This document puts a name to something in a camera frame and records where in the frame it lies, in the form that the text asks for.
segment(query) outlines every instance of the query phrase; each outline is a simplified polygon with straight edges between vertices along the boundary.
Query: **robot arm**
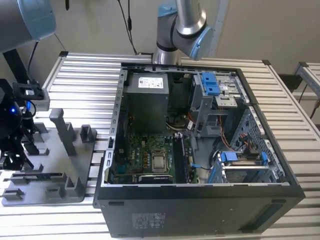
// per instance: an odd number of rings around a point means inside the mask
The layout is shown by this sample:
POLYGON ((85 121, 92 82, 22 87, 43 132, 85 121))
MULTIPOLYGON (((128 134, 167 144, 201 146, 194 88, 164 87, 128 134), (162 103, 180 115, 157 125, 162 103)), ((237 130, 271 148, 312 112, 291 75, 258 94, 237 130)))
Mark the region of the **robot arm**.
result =
POLYGON ((50 0, 0 1, 0 52, 40 41, 56 30, 50 0))
POLYGON ((213 29, 198 0, 176 0, 158 9, 155 64, 175 65, 181 50, 193 60, 208 56, 213 29))

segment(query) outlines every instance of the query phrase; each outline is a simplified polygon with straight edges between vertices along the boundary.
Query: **blue drive bracket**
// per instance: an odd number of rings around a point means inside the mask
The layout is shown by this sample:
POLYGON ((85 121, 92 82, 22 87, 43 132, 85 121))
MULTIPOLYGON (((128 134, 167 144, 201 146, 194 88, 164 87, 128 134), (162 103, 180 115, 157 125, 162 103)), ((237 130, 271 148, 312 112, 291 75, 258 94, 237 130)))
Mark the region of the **blue drive bracket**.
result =
POLYGON ((220 87, 217 83, 216 76, 212 72, 203 72, 201 81, 207 96, 220 95, 220 87))

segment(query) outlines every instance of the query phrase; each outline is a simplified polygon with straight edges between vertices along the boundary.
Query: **blue latch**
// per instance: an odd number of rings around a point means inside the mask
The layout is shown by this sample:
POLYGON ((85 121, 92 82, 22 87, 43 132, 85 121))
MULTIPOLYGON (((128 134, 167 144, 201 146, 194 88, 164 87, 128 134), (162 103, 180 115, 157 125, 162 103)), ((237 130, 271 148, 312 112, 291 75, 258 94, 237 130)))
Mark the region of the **blue latch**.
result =
POLYGON ((221 161, 224 162, 231 162, 231 161, 238 161, 238 157, 235 151, 223 151, 221 153, 221 161))
POLYGON ((205 93, 208 96, 219 96, 220 87, 217 83, 216 76, 212 72, 202 73, 202 84, 205 89, 205 93))
POLYGON ((263 166, 268 165, 268 155, 264 151, 261 153, 261 160, 263 166))

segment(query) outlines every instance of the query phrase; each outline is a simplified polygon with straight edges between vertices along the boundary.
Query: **metal workbench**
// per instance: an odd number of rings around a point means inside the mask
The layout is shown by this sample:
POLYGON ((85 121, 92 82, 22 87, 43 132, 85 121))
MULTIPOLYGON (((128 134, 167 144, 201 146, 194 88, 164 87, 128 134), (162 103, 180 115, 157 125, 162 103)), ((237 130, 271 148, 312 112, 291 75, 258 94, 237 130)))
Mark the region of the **metal workbench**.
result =
MULTIPOLYGON (((90 124, 98 131, 86 198, 81 203, 51 206, 0 207, 0 236, 24 240, 109 239, 99 209, 92 207, 99 163, 107 148, 110 120, 121 62, 150 63, 149 56, 69 53, 59 57, 44 86, 51 108, 64 108, 66 122, 77 128, 90 124)), ((182 58, 182 65, 240 68, 270 125, 278 144, 299 180, 306 198, 262 235, 198 236, 187 239, 320 239, 320 133, 290 94, 271 65, 258 60, 182 58)), ((39 112, 36 122, 53 127, 50 112, 39 112)), ((0 189, 11 172, 0 175, 0 189)))

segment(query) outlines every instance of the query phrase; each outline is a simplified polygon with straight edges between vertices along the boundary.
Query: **motherboard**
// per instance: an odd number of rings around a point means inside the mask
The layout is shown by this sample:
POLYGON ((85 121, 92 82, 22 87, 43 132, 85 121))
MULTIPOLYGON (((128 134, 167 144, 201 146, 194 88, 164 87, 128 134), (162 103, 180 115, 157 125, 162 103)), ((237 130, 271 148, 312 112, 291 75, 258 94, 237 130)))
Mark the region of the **motherboard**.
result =
POLYGON ((131 135, 128 138, 126 158, 116 162, 114 183, 156 183, 152 179, 159 180, 161 177, 162 183, 175 184, 180 177, 181 171, 178 168, 181 163, 187 172, 185 183, 196 183, 196 171, 190 167, 190 164, 194 163, 190 137, 184 136, 178 149, 173 144, 174 139, 174 136, 131 135), (175 159, 180 150, 183 158, 175 159))

